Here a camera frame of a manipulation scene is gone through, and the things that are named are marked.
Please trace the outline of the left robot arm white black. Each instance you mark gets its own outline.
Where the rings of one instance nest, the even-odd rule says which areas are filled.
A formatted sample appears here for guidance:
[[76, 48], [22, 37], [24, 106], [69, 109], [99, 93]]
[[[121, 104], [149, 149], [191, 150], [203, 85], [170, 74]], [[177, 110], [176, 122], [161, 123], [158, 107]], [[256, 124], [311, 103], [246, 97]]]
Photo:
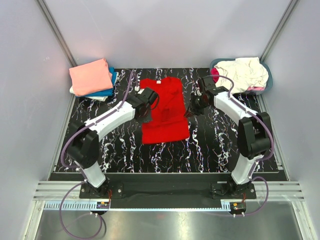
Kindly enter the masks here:
[[109, 180], [102, 172], [98, 159], [100, 142], [117, 127], [131, 120], [148, 123], [152, 120], [152, 105], [160, 100], [159, 95], [149, 87], [139, 90], [134, 95], [125, 95], [115, 107], [100, 116], [81, 124], [74, 124], [73, 134], [65, 149], [68, 157], [80, 168], [89, 185], [90, 192], [97, 198], [108, 193]]

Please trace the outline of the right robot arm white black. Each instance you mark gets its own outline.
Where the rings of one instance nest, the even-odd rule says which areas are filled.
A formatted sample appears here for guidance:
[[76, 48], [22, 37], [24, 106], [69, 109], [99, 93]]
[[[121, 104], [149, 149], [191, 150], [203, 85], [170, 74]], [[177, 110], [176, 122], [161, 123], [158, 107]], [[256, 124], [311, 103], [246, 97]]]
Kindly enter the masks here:
[[239, 157], [228, 181], [220, 189], [213, 190], [218, 196], [239, 198], [253, 181], [252, 175], [261, 161], [274, 152], [271, 119], [267, 112], [258, 113], [240, 101], [224, 86], [216, 86], [213, 75], [200, 78], [198, 88], [191, 94], [185, 118], [204, 114], [207, 107], [224, 112], [237, 124]]

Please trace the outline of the red t shirt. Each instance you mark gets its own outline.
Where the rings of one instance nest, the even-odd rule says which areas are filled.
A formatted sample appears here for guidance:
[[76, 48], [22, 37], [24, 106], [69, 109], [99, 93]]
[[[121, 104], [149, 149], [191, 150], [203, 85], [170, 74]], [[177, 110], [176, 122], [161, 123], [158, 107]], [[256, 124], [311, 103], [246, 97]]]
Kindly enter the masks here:
[[183, 84], [179, 78], [165, 77], [161, 80], [149, 78], [140, 81], [141, 88], [154, 90], [159, 100], [152, 105], [152, 121], [144, 123], [142, 143], [145, 145], [177, 142], [190, 137], [186, 112]]

